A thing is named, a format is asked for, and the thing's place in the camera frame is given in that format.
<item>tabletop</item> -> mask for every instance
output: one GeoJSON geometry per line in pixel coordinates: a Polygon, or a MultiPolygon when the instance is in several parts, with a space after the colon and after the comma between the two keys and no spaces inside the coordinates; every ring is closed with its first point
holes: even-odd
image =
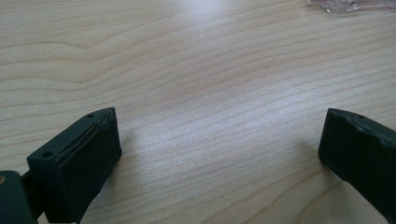
{"type": "Polygon", "coordinates": [[[395,13],[5,0],[0,74],[0,170],[116,108],[122,156],[83,224],[386,223],[318,144],[330,107],[396,129],[395,13]]]}

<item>light wood surface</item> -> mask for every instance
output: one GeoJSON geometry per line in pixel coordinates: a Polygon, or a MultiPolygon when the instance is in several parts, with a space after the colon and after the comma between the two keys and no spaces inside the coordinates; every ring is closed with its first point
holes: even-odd
{"type": "Polygon", "coordinates": [[[116,107],[123,155],[83,224],[386,223],[317,151],[329,107],[396,129],[396,14],[4,0],[0,80],[0,170],[116,107]]]}

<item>dark green plastic piece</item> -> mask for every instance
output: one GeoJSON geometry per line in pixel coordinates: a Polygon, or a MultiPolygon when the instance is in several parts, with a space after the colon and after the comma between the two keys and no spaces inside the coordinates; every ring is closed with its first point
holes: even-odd
{"type": "Polygon", "coordinates": [[[329,109],[318,154],[389,223],[396,222],[396,132],[362,115],[329,109]]]}
{"type": "Polygon", "coordinates": [[[120,158],[113,107],[86,115],[28,158],[30,171],[0,172],[0,224],[79,223],[120,158]]]}
{"type": "Polygon", "coordinates": [[[0,171],[0,223],[37,223],[30,210],[21,177],[15,171],[0,171]]]}
{"type": "Polygon", "coordinates": [[[32,153],[27,161],[44,185],[49,222],[80,222],[120,158],[114,108],[98,110],[32,153]]]}

